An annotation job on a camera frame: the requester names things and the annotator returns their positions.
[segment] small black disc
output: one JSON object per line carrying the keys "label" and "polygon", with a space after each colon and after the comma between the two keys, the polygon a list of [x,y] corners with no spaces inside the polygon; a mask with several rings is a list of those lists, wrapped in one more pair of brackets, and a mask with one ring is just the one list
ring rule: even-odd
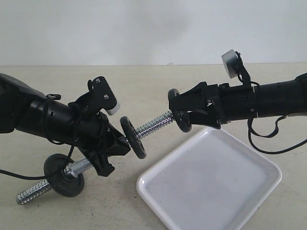
{"label": "small black disc", "polygon": [[[66,160],[67,156],[59,153],[49,156],[44,164],[45,175],[50,175],[58,170],[67,162]],[[84,177],[82,173],[79,174],[77,178],[74,178],[66,176],[64,171],[61,170],[57,174],[47,178],[47,181],[54,191],[66,197],[75,197],[80,194],[84,188]]]}
{"label": "small black disc", "polygon": [[145,148],[142,142],[137,138],[136,131],[129,118],[123,116],[120,119],[120,124],[135,154],[138,156],[138,158],[144,159],[146,157]]}
{"label": "small black disc", "polygon": [[[171,99],[173,97],[176,97],[180,95],[179,91],[177,89],[171,89],[168,91],[167,97],[168,99]],[[192,125],[190,122],[189,114],[187,111],[178,111],[178,110],[172,110],[173,117],[180,128],[180,130],[184,133],[188,133],[192,129]]]}

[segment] white backdrop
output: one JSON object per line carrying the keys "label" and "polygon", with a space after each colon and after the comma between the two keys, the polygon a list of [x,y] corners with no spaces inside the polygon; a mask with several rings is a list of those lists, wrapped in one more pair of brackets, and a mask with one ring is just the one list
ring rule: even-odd
{"label": "white backdrop", "polygon": [[0,0],[0,66],[307,61],[306,0]]}

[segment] bolt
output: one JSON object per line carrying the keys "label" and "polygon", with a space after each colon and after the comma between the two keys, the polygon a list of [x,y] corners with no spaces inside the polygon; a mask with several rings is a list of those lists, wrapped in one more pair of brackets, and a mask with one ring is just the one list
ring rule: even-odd
{"label": "bolt", "polygon": [[[142,139],[153,132],[159,130],[160,128],[172,123],[174,121],[173,113],[168,111],[163,115],[155,118],[154,120],[146,123],[145,125],[136,129],[136,137],[137,139]],[[84,171],[92,168],[92,164],[84,157],[74,163],[69,163],[67,167],[64,169],[64,174],[67,177],[77,178],[79,174]],[[47,179],[42,180],[30,188],[22,191],[16,196],[16,202],[19,205],[24,205],[31,200],[41,196],[42,194],[50,191],[52,188]]]}

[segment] table surface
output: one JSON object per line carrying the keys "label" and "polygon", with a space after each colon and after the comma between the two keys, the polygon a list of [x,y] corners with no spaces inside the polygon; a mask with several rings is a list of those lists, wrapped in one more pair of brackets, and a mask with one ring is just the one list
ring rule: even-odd
{"label": "table surface", "polygon": [[[293,80],[307,72],[307,63],[246,65],[252,79],[259,84]],[[156,67],[1,67],[1,73],[14,76],[41,92],[62,94],[62,103],[76,100],[87,91],[87,81],[105,76],[121,109],[109,117],[121,130],[119,119],[128,116],[135,127],[168,110],[167,92],[191,89],[200,81],[208,84],[229,82],[223,65]],[[260,118],[254,128],[268,134],[276,118]],[[290,117],[280,123],[280,133],[272,139],[254,138],[266,150],[280,150],[306,138],[304,117]],[[136,191],[137,178],[203,127],[194,126],[182,133],[175,124],[145,138],[147,157],[140,160],[133,151],[125,157],[112,157],[115,171],[99,177],[91,168],[84,172],[85,188],[75,198],[50,191],[27,205],[19,206],[15,195],[32,185],[3,175],[0,177],[1,229],[166,229]],[[246,121],[234,121],[223,129],[248,144]],[[25,175],[41,175],[45,159],[54,153],[67,154],[69,146],[57,146],[46,139],[14,131],[2,134],[0,168]],[[76,150],[73,159],[82,154]],[[243,230],[302,230],[307,226],[307,145],[289,153],[268,156],[282,170],[283,179],[259,207]]]}

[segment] square tray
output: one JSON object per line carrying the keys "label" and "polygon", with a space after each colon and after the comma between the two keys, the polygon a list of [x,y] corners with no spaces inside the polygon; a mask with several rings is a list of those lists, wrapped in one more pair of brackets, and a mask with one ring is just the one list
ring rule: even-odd
{"label": "square tray", "polygon": [[205,128],[144,172],[137,191],[170,230],[239,230],[281,178],[254,149]]}

